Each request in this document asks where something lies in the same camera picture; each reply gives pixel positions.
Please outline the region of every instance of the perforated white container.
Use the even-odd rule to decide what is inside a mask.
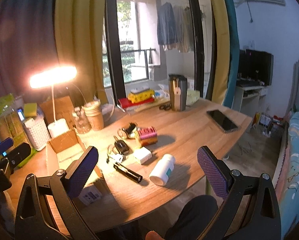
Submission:
[[[35,119],[30,118],[24,122],[24,130],[34,149],[41,151],[45,148],[48,140],[51,138],[44,118],[37,116]]]

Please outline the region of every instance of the yellow sponge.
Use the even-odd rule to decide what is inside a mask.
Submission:
[[[24,105],[24,117],[35,117],[37,116],[37,103],[28,103]]]

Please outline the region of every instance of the dark pants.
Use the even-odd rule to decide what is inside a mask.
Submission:
[[[176,223],[167,230],[165,240],[196,240],[216,214],[216,199],[201,195],[190,200]]]

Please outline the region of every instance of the wooden tabletop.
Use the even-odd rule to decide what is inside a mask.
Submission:
[[[211,120],[206,111],[219,109],[240,128],[238,131],[225,134]],[[106,163],[107,147],[114,143],[113,135],[117,129],[129,122],[136,122],[139,127],[153,126],[158,133],[158,142],[147,148],[153,151],[153,157],[146,165],[134,161],[130,154],[125,166],[141,174],[140,184],[129,180]],[[89,227],[94,231],[103,231],[138,219],[156,208],[170,202],[185,190],[193,186],[204,173],[197,163],[197,150],[207,145],[218,159],[223,158],[234,146],[251,122],[251,118],[227,107],[200,99],[192,107],[183,112],[164,111],[154,107],[134,115],[125,115],[101,131],[91,131],[81,136],[86,146],[95,146],[99,151],[98,166],[104,173],[111,191],[88,207],[80,209],[80,213]],[[134,140],[127,140],[131,149],[136,149]],[[157,161],[164,154],[175,157],[174,170],[165,187],[153,184],[148,176]],[[45,152],[37,153],[23,168],[11,176],[12,187],[8,190],[14,207],[25,177],[35,173],[38,177],[47,176]],[[59,217],[55,204],[51,203],[54,216]]]

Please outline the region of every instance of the white bottle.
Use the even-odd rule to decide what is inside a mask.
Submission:
[[[174,169],[174,164],[175,157],[170,154],[165,154],[150,173],[150,181],[158,186],[165,186]]]

